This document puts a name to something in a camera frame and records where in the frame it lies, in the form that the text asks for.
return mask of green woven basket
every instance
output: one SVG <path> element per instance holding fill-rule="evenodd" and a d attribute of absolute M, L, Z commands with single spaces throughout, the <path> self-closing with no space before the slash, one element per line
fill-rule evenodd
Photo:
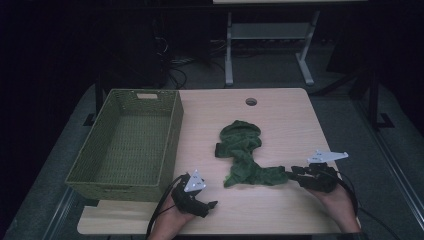
<path fill-rule="evenodd" d="M 66 179 L 89 199 L 157 202 L 172 182 L 178 91 L 113 89 Z"/>

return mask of green cloth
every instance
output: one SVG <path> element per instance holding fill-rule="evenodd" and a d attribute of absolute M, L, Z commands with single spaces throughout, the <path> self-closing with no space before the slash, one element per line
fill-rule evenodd
<path fill-rule="evenodd" d="M 274 186 L 288 181 L 283 166 L 262 168 L 253 159 L 254 149 L 262 146 L 261 130 L 254 124 L 236 120 L 222 129 L 216 144 L 215 157 L 233 157 L 230 174 L 224 180 L 224 187 L 235 184 Z"/>

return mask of cable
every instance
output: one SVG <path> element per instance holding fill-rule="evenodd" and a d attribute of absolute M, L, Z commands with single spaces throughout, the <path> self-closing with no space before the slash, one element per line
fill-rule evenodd
<path fill-rule="evenodd" d="M 377 223 L 379 223 L 382 227 L 384 227 L 390 234 L 392 234 L 392 236 L 395 239 L 401 240 L 400 237 L 392 229 L 390 229 L 386 224 L 383 223 L 383 221 L 381 221 L 376 216 L 372 215 L 370 212 L 368 212 L 367 210 L 365 210 L 362 207 L 360 207 L 359 210 L 361 210 L 361 212 L 365 213 L 368 217 L 374 219 Z"/>
<path fill-rule="evenodd" d="M 181 59 L 181 60 L 171 60 L 171 64 L 175 64 L 175 65 L 185 65 L 188 63 L 192 63 L 194 62 L 195 59 L 194 58 L 185 58 L 185 59 Z"/>
<path fill-rule="evenodd" d="M 168 47 L 169 47 L 168 41 L 166 41 L 166 39 L 163 38 L 163 37 L 156 37 L 155 39 L 156 40 L 161 40 L 161 41 L 163 41 L 165 43 L 165 48 L 164 48 L 164 50 L 162 50 L 162 53 L 166 53 L 166 51 L 168 51 Z"/>
<path fill-rule="evenodd" d="M 323 173 L 323 174 L 325 174 L 325 175 L 328 175 L 328 176 L 331 176 L 332 178 L 334 178 L 334 179 L 336 179 L 336 177 L 334 177 L 333 175 L 331 175 L 331 174 L 328 174 L 328 173 L 326 173 L 326 172 L 321 172 L 320 171 L 320 173 Z M 356 198 L 356 195 L 355 195 L 355 187 L 354 187 L 354 185 L 353 185 L 353 183 L 352 183 L 352 181 L 349 179 L 349 177 L 347 177 L 347 175 L 345 175 L 345 174 L 343 174 L 343 173 L 341 173 L 341 172 L 338 172 L 338 173 L 340 173 L 341 175 L 343 175 L 343 177 L 345 177 L 347 180 L 348 180 L 348 182 L 349 182 L 349 184 L 352 186 L 352 190 L 351 189 L 349 189 L 349 187 L 346 185 L 346 183 L 344 183 L 343 182 L 343 180 L 341 180 L 340 178 L 337 178 L 338 180 L 337 180 L 337 182 L 343 187 L 343 188 L 345 188 L 347 191 L 348 191 L 348 193 L 349 193 L 349 191 L 353 194 L 353 195 L 351 195 L 351 196 L 354 196 L 354 199 L 355 199 L 355 201 L 356 201 L 356 210 L 355 210 L 355 214 L 357 214 L 357 211 L 358 210 L 360 210 L 362 213 L 364 213 L 364 214 L 366 214 L 368 217 L 370 217 L 370 218 L 372 218 L 372 219 L 374 219 L 377 223 L 379 223 L 382 227 L 384 227 L 396 240 L 401 240 L 401 238 L 392 230 L 392 229 L 390 229 L 383 221 L 381 221 L 380 219 L 378 219 L 376 216 L 374 216 L 373 214 L 371 214 L 370 212 L 368 212 L 367 210 L 365 210 L 363 207 L 358 207 L 358 204 L 359 205 L 361 205 L 362 206 L 362 204 L 361 204 L 361 202 Z"/>
<path fill-rule="evenodd" d="M 155 211 L 153 212 L 152 217 L 150 218 L 149 225 L 147 226 L 147 230 L 146 230 L 146 239 L 148 239 L 150 236 L 153 223 L 156 221 L 156 218 L 163 212 L 163 211 L 162 212 L 159 212 L 159 211 L 162 208 L 162 205 L 165 202 L 166 198 L 168 197 L 169 193 L 172 191 L 172 188 L 174 187 L 175 183 L 179 181 L 180 179 L 182 179 L 184 176 L 185 175 L 180 175 L 179 177 L 174 179 L 174 181 L 172 181 L 172 183 L 169 184 L 169 186 L 166 188 L 165 192 L 163 193 L 161 199 L 158 202 L 158 205 L 155 208 Z"/>
<path fill-rule="evenodd" d="M 335 177 L 327 172 L 324 172 L 324 171 L 318 171 L 318 172 L 333 178 L 334 180 L 337 181 L 338 184 L 340 184 L 340 186 L 342 186 L 346 190 L 346 192 L 350 196 L 350 200 L 352 201 L 353 211 L 355 212 L 355 215 L 358 215 L 358 200 L 356 199 L 355 193 L 349 188 L 349 186 L 347 186 L 347 184 L 343 182 L 343 180 L 341 180 L 340 178 Z"/>
<path fill-rule="evenodd" d="M 185 74 L 185 72 L 176 69 L 176 68 L 170 68 L 169 70 L 174 70 L 177 71 L 179 73 L 181 73 L 184 76 L 184 80 L 182 83 L 178 82 L 178 80 L 174 77 L 174 75 L 172 75 L 170 72 L 168 73 L 169 78 L 171 79 L 171 81 L 174 83 L 175 85 L 175 89 L 181 89 L 181 88 L 185 88 L 185 84 L 187 83 L 187 74 Z"/>
<path fill-rule="evenodd" d="M 210 56 L 213 57 L 221 57 L 220 55 L 218 55 L 219 53 L 223 53 L 226 50 L 227 47 L 227 42 L 225 40 L 216 40 L 216 41 L 211 41 L 211 45 L 215 44 L 215 43 L 219 43 L 220 45 L 218 47 L 213 47 L 211 46 L 210 49 Z"/>
<path fill-rule="evenodd" d="M 245 54 L 238 54 L 237 48 L 233 50 L 232 56 L 234 58 L 253 58 L 263 54 L 263 51 L 260 52 L 258 47 L 253 47 L 250 42 L 239 43 L 239 48 L 243 48 L 243 50 L 239 50 L 240 52 L 245 52 Z"/>
<path fill-rule="evenodd" d="M 171 209 L 171 208 L 173 208 L 173 207 L 175 207 L 175 205 L 172 205 L 171 207 L 169 207 L 169 208 L 167 208 L 167 209 L 163 210 L 162 212 L 160 212 L 160 213 L 158 214 L 158 216 L 159 216 L 159 215 L 161 215 L 162 213 L 164 213 L 164 212 L 168 211 L 169 209 Z"/>

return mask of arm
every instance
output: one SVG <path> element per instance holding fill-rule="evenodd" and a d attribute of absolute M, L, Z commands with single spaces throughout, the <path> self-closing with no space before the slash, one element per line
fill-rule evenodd
<path fill-rule="evenodd" d="M 343 233 L 361 232 L 349 194 L 342 186 L 337 185 L 330 193 L 306 190 L 320 200 Z"/>
<path fill-rule="evenodd" d="M 190 220 L 195 218 L 194 215 L 189 213 L 181 213 L 175 207 L 174 200 L 171 194 L 166 198 L 161 211 L 156 221 L 149 240 L 171 240 L 173 239 Z"/>

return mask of wooden table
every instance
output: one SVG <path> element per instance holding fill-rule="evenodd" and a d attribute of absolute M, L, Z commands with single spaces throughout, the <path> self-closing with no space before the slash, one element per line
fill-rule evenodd
<path fill-rule="evenodd" d="M 317 234 L 339 232 L 321 204 L 297 182 L 279 186 L 236 185 L 224 189 L 232 159 L 214 157 L 219 133 L 235 120 L 257 125 L 262 147 L 254 150 L 262 167 L 307 166 L 316 149 L 329 151 L 303 89 L 222 89 L 180 91 L 184 119 L 174 176 L 198 169 L 207 187 L 197 196 L 219 201 L 206 218 L 190 222 L 181 234 Z M 257 100 L 256 106 L 246 99 Z M 100 201 L 86 206 L 82 234 L 144 234 L 156 203 Z"/>

